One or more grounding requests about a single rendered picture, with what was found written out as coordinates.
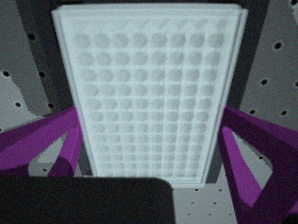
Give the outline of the grey perforated base plate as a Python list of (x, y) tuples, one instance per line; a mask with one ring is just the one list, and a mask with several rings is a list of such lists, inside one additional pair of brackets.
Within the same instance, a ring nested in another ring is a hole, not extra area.
[[(298, 131), (298, 0), (270, 0), (239, 110)], [(0, 0), (0, 133), (59, 111), (29, 0)], [(30, 176), (48, 175), (67, 133), (31, 160)], [(263, 190), (271, 161), (232, 133)], [(216, 183), (173, 196), (176, 224), (237, 224), (223, 164)]]

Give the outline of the clear plastic plate lid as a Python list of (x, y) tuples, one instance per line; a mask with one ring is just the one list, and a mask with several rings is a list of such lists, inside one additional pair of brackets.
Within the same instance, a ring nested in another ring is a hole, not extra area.
[(51, 11), (93, 177), (204, 188), (248, 11)]

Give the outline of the black flat rectangular block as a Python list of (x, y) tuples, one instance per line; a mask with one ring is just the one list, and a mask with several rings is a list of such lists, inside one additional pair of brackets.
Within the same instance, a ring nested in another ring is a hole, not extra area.
[[(219, 3), (248, 9), (226, 105), (239, 110), (250, 75), (270, 0), (29, 0), (61, 110), (74, 105), (51, 11), (61, 5), (106, 3)], [(93, 177), (84, 140), (78, 164), (82, 177)], [(216, 141), (206, 183), (216, 183), (223, 161)], [(205, 184), (206, 184), (205, 183)]]

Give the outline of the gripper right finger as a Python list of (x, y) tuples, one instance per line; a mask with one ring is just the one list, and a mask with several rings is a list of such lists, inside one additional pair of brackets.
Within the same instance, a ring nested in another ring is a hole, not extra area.
[[(232, 131), (271, 161), (273, 171), (263, 190)], [(298, 213), (298, 131), (226, 105), (217, 140), (237, 224), (281, 224)]]

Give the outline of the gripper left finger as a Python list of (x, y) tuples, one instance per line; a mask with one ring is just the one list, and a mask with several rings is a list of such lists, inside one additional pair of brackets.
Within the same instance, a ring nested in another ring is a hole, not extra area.
[(29, 163), (66, 132), (47, 176), (74, 177), (83, 134), (75, 106), (0, 133), (0, 175), (30, 176)]

